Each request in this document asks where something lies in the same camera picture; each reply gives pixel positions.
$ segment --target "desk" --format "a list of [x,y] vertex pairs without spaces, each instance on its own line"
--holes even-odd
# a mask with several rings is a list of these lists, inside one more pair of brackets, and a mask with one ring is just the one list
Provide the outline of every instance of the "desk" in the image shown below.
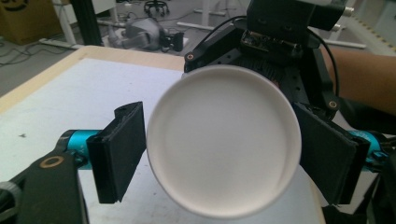
[[[117,106],[142,100],[147,122],[158,98],[181,77],[183,65],[177,56],[84,47],[0,98],[0,181],[50,152],[62,132],[103,129]],[[316,189],[301,167],[273,205],[228,221],[200,217],[175,204],[154,178],[146,153],[122,203],[99,204],[92,172],[78,174],[95,224],[324,223]]]

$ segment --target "cable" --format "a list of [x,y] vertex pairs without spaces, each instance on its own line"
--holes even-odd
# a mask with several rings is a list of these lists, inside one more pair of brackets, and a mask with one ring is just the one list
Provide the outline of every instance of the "cable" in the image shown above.
[[330,59],[332,60],[332,68],[334,69],[335,96],[338,97],[340,95],[340,79],[338,75],[337,63],[335,62],[334,56],[332,55],[332,51],[330,50],[329,46],[326,44],[326,42],[323,40],[322,37],[320,37],[310,29],[308,29],[308,31],[321,43],[321,45],[323,45],[323,47],[326,49],[327,53],[329,54]]
[[157,22],[162,22],[162,21],[176,21],[176,20],[183,19],[183,18],[185,18],[185,17],[187,17],[187,16],[190,16],[190,15],[193,14],[193,13],[194,13],[194,12],[189,12],[189,13],[187,13],[186,15],[181,16],[181,17],[179,17],[179,18],[166,19],[166,20],[161,20],[161,21],[157,21]]
[[[6,65],[12,65],[12,64],[17,64],[17,63],[23,63],[23,62],[29,60],[32,56],[35,56],[35,55],[37,55],[39,52],[42,52],[42,51],[46,51],[46,52],[51,53],[51,54],[63,54],[63,53],[65,53],[65,52],[67,52],[68,50],[70,50],[70,49],[64,49],[64,48],[57,47],[57,49],[62,49],[62,51],[60,51],[60,52],[55,52],[55,51],[51,51],[51,50],[48,50],[48,49],[39,49],[39,50],[34,51],[34,52],[31,52],[31,51],[30,51],[31,48],[33,48],[33,47],[35,47],[35,46],[38,46],[38,45],[42,45],[42,44],[41,44],[41,43],[35,43],[35,44],[32,44],[32,45],[26,46],[25,49],[24,49],[24,51],[20,51],[20,50],[18,50],[18,49],[10,49],[6,54],[0,55],[0,57],[6,57],[6,56],[8,56],[12,51],[17,51],[17,52],[19,53],[19,54],[17,54],[16,56],[14,56],[12,59],[8,60],[7,62],[5,62],[5,63],[0,63],[0,68],[3,67],[3,66],[6,66]],[[21,56],[25,56],[25,58],[22,59],[22,60],[16,61],[16,60],[17,60],[18,58],[20,58]]]
[[205,36],[204,39],[202,39],[201,42],[198,43],[196,48],[199,48],[210,36],[212,36],[221,26],[223,26],[227,22],[234,21],[236,19],[242,19],[242,18],[246,18],[246,16],[236,16],[236,17],[232,17],[232,18],[222,22],[220,25],[216,26],[212,31],[210,31],[209,34],[207,34],[207,36]]

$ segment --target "chair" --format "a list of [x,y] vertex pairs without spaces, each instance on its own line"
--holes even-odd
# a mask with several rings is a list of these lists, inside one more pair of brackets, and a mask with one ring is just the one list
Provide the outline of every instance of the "chair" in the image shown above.
[[152,7],[154,7],[157,12],[160,11],[161,9],[162,10],[161,16],[164,16],[165,12],[169,13],[169,7],[164,1],[157,1],[157,0],[148,1],[145,3],[145,12],[148,14],[149,17],[152,17],[151,14]]

